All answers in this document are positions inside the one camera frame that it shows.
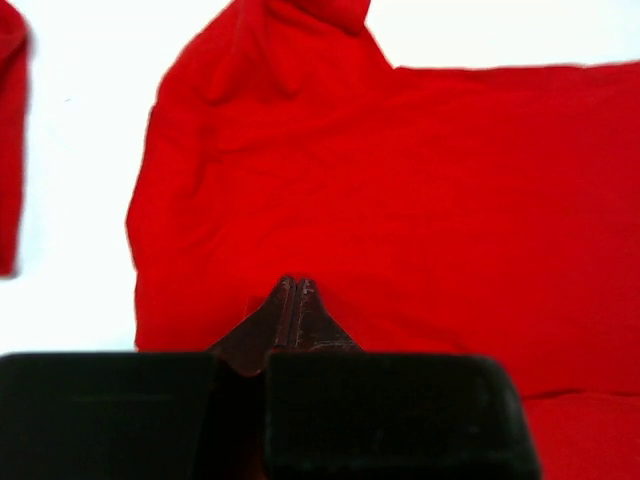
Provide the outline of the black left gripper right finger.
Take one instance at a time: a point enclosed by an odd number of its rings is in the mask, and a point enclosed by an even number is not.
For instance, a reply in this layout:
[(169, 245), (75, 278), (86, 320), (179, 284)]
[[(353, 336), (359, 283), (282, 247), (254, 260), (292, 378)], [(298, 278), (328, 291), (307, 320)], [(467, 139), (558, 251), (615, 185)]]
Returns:
[(518, 393), (479, 355), (369, 353), (334, 321), (314, 281), (264, 373), (271, 479), (538, 479)]

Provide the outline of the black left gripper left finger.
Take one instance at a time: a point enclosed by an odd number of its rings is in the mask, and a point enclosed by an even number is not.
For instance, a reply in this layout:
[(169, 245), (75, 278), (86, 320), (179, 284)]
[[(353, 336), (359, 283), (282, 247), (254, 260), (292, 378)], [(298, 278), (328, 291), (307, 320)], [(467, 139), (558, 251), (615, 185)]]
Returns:
[(295, 282), (211, 349), (1, 359), (5, 479), (260, 479), (260, 372)]

